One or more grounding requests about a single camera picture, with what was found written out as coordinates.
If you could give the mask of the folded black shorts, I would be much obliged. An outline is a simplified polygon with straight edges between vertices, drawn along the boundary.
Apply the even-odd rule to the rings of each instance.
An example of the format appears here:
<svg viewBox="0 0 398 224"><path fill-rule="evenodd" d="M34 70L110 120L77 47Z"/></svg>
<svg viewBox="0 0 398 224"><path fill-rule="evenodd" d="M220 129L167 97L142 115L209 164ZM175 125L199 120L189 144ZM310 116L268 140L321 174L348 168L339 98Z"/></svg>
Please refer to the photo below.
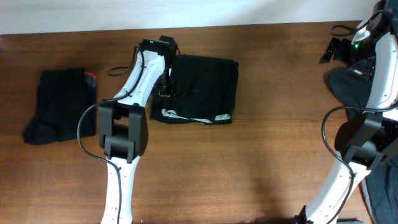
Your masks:
<svg viewBox="0 0 398 224"><path fill-rule="evenodd" d="M24 142L42 145L76 139L82 114L96 103L96 76L84 68L44 70L37 89L34 117Z"/></svg>

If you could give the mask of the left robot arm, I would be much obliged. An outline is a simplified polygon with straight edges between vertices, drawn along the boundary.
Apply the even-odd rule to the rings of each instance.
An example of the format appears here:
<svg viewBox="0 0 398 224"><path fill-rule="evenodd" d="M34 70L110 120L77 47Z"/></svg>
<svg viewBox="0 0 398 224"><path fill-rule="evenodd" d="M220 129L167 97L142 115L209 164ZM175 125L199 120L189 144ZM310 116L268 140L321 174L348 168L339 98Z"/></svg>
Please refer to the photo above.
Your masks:
<svg viewBox="0 0 398 224"><path fill-rule="evenodd" d="M144 39L135 46L128 66L108 71L109 76L129 77L113 99L98 107L99 145L108 168L102 223L132 223L134 174L149 138L146 103L151 94L166 100L176 97L170 74L178 52L172 37Z"/></svg>

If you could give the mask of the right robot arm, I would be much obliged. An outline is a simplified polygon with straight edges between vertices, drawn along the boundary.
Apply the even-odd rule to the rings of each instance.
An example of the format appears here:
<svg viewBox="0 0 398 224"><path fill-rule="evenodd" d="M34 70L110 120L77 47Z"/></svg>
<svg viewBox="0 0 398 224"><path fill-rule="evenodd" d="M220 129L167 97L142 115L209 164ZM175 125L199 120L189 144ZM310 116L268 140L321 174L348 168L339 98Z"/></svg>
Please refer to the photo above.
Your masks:
<svg viewBox="0 0 398 224"><path fill-rule="evenodd" d="M355 119L341 125L335 145L326 148L335 162L318 195L293 223L337 223L353 190L379 164L397 154L397 1L379 1L372 16L348 35L333 34L320 63L337 60L373 80L369 100Z"/></svg>

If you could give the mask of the dark grey clothes pile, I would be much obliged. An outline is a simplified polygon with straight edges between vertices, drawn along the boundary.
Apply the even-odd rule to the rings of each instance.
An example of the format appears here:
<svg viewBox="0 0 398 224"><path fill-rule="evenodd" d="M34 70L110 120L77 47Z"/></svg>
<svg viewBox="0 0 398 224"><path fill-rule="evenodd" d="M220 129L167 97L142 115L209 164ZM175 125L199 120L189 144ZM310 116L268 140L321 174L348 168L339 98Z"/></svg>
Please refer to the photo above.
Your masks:
<svg viewBox="0 0 398 224"><path fill-rule="evenodd" d="M326 72L324 82L333 96L345 106L364 108L372 81L344 67ZM397 224L397 157L379 165L361 183L360 189L373 223Z"/></svg>

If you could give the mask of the dark green shorts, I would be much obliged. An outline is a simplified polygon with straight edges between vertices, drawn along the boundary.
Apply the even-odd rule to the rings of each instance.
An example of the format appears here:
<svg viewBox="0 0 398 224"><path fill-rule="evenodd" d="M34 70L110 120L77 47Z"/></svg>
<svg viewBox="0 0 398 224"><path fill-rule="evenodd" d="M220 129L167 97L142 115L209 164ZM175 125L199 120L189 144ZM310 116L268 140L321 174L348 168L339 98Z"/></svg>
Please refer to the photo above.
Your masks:
<svg viewBox="0 0 398 224"><path fill-rule="evenodd" d="M170 81L176 98L154 97L150 119L166 124L231 124L236 105L239 63L223 58L181 55Z"/></svg>

